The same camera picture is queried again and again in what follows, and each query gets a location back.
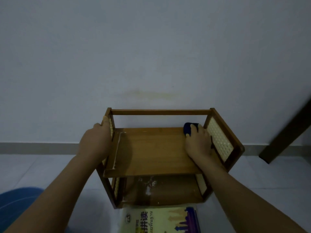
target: person's left arm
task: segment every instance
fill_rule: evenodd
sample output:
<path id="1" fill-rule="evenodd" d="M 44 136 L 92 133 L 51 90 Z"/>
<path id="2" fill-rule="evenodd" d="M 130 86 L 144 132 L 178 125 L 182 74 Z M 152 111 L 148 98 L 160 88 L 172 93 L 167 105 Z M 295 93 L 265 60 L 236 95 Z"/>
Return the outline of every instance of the person's left arm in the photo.
<path id="1" fill-rule="evenodd" d="M 78 154 L 5 233 L 64 232 L 85 183 L 109 154 L 110 124 L 103 121 L 84 133 Z"/>

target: forearm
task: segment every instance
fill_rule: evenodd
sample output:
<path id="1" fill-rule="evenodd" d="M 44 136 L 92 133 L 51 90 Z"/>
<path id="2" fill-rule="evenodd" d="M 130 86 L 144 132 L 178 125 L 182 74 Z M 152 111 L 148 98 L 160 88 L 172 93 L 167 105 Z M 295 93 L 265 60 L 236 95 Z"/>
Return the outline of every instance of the forearm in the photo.
<path id="1" fill-rule="evenodd" d="M 196 163 L 236 232 L 305 232 L 288 216 L 235 180 L 212 157 L 202 156 Z"/>
<path id="2" fill-rule="evenodd" d="M 7 229 L 9 232 L 64 232 L 76 201 L 95 170 L 75 156 L 37 200 Z"/>

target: person's left hand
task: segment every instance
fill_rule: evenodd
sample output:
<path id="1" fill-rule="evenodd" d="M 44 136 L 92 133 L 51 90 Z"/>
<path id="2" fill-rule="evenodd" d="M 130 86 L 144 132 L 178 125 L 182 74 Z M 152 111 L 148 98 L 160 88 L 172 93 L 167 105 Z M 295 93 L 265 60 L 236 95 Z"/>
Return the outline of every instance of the person's left hand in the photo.
<path id="1" fill-rule="evenodd" d="M 87 130 L 79 143 L 77 156 L 99 164 L 107 158 L 111 146 L 109 118 L 103 117 L 103 125 L 94 124 L 92 129 Z"/>

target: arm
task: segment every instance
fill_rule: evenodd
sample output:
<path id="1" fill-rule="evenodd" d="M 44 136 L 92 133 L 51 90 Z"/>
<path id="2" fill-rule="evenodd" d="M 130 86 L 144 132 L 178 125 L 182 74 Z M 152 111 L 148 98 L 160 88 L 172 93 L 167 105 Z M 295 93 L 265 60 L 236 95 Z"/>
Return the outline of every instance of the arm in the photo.
<path id="1" fill-rule="evenodd" d="M 78 154 L 5 233 L 64 232 L 85 183 L 108 156 L 110 124 L 103 120 L 103 126 L 95 124 L 84 133 Z"/>
<path id="2" fill-rule="evenodd" d="M 306 233 L 297 223 L 239 183 L 215 162 L 209 155 L 210 135 L 201 125 L 198 132 L 191 125 L 191 136 L 186 135 L 186 150 L 206 175 L 236 232 Z"/>

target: blue bucket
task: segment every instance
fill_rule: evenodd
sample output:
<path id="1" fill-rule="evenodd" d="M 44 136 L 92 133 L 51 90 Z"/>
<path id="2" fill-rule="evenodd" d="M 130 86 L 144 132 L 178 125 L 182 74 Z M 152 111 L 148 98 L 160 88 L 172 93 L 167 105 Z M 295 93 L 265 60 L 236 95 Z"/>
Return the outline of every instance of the blue bucket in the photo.
<path id="1" fill-rule="evenodd" d="M 18 219 L 43 191 L 41 188 L 25 187 L 0 194 L 0 233 Z"/>

